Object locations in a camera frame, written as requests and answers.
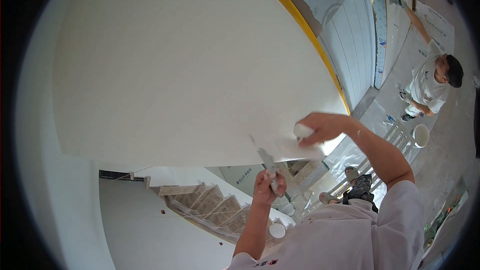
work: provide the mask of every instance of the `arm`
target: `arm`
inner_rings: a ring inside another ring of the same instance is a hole
[[[325,142],[345,133],[367,155],[375,173],[387,185],[387,190],[402,180],[415,183],[412,169],[403,154],[354,118],[339,114],[313,112],[299,123],[315,131],[311,136],[303,139],[300,146]]]
[[[422,21],[420,18],[418,18],[417,15],[407,6],[407,3],[405,0],[395,0],[395,3],[398,4],[400,7],[402,7],[405,10],[405,13],[407,16],[410,18],[410,21],[412,21],[412,25],[415,26],[415,28],[418,30],[422,38],[425,40],[427,44],[429,44],[430,40],[432,39],[430,35],[428,34],[427,30],[423,26]]]
[[[278,182],[278,192],[283,194],[287,189],[285,178],[282,174],[277,174],[276,180]],[[272,202],[277,198],[270,188],[271,182],[272,180],[267,175],[267,170],[257,174],[250,213],[248,214],[245,228],[235,246],[233,256],[246,252],[255,260],[261,258],[267,242],[268,215],[270,214]]]
[[[410,104],[416,107],[420,112],[427,116],[433,116],[435,113],[428,107],[428,105],[424,105],[421,103],[416,102],[415,100],[411,100]]]

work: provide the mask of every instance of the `white t-shirt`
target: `white t-shirt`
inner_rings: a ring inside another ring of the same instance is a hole
[[[329,204],[297,223],[276,252],[259,261],[241,252],[228,270],[412,269],[423,256],[423,204],[411,181],[387,192],[379,213],[350,199]]]
[[[427,105],[430,111],[438,113],[447,101],[449,84],[435,80],[435,60],[442,54],[440,47],[431,39],[428,43],[428,54],[425,63],[413,70],[413,79],[405,88],[412,99],[422,105]]]

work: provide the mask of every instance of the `neck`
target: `neck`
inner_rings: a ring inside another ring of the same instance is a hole
[[[445,84],[445,81],[442,79],[442,77],[440,77],[436,68],[433,77],[435,78],[435,81],[437,81],[439,84]]]

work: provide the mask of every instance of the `work glove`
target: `work glove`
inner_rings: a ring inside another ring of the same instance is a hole
[[[407,7],[407,2],[405,0],[395,0],[395,3],[402,7],[402,9]]]
[[[399,93],[398,93],[399,97],[401,100],[405,101],[407,104],[410,104],[410,102],[412,101],[412,95],[410,95],[409,93],[405,92],[405,90],[401,90]]]

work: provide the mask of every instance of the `sandal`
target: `sandal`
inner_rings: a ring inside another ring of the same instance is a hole
[[[357,168],[353,167],[353,166],[348,166],[345,168],[345,171],[344,171],[345,175],[346,175],[346,181],[348,182],[348,184],[350,186],[352,186],[351,184],[351,181],[354,180],[354,179],[357,179],[360,177],[359,175],[359,171],[357,170]]]
[[[334,200],[336,202],[342,202],[340,199],[333,197],[332,195],[328,194],[327,192],[321,192],[323,194],[323,199],[320,201],[321,203],[327,205],[329,201]]]

